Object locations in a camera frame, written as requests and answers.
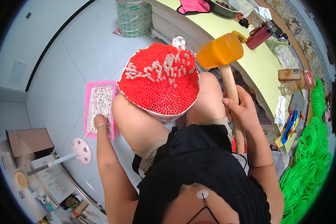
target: black top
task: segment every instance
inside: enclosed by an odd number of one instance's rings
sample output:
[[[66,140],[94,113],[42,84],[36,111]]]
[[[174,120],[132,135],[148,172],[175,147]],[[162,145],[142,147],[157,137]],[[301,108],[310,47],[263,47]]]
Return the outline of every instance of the black top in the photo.
[[[239,214],[240,223],[270,223],[266,194],[231,154],[224,125],[190,125],[173,134],[157,150],[152,168],[137,186],[134,224],[161,223],[180,187],[193,183],[222,197]]]

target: beige shorts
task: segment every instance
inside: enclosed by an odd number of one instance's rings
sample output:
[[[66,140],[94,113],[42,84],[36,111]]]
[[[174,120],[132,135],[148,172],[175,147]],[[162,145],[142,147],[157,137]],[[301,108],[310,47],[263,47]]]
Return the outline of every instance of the beige shorts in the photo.
[[[231,141],[230,137],[231,137],[231,128],[228,125],[228,118],[224,117],[224,118],[220,118],[220,119],[214,119],[214,120],[205,120],[203,122],[199,122],[199,123],[189,123],[186,124],[185,126],[189,126],[191,124],[196,124],[196,125],[213,125],[213,124],[223,124],[227,131],[228,131],[228,137],[229,140]],[[147,147],[145,147],[144,149],[140,150],[139,152],[133,151],[135,154],[137,154],[138,156],[140,156],[142,158],[141,163],[139,164],[139,168],[146,173],[148,171],[148,169],[152,166],[153,164],[153,160],[154,157],[156,155],[157,149],[159,147],[161,147],[162,145],[164,145],[165,143],[167,143],[168,140],[168,134],[166,134],[163,139],[157,139],[154,142],[152,142],[151,144],[149,144]]]

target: glass jar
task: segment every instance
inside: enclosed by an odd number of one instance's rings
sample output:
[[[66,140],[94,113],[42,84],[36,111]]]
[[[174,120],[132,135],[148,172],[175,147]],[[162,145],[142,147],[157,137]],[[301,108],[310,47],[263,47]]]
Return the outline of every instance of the glass jar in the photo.
[[[298,90],[293,90],[293,81],[287,81],[286,83],[281,84],[280,91],[283,96],[288,96],[294,94],[294,92],[297,92]]]
[[[280,92],[282,95],[292,95],[299,90],[308,90],[315,86],[314,76],[311,70],[304,70],[304,76],[300,80],[290,80],[282,83],[280,86]]]

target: pink cloth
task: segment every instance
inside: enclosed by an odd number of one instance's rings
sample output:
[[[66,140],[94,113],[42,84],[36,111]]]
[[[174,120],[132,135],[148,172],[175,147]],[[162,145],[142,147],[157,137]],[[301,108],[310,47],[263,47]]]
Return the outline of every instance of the pink cloth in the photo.
[[[204,0],[180,0],[181,6],[177,8],[180,14],[192,13],[209,13],[210,6]]]

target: fruit bowl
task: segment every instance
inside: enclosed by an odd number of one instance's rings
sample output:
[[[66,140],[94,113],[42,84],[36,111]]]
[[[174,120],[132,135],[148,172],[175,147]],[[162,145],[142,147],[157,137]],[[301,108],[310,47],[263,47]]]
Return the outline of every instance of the fruit bowl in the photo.
[[[228,8],[216,3],[223,3],[225,4]],[[226,17],[233,17],[236,13],[239,11],[234,8],[228,0],[210,0],[208,1],[210,5],[210,10],[213,12],[216,12],[219,15],[226,16]]]

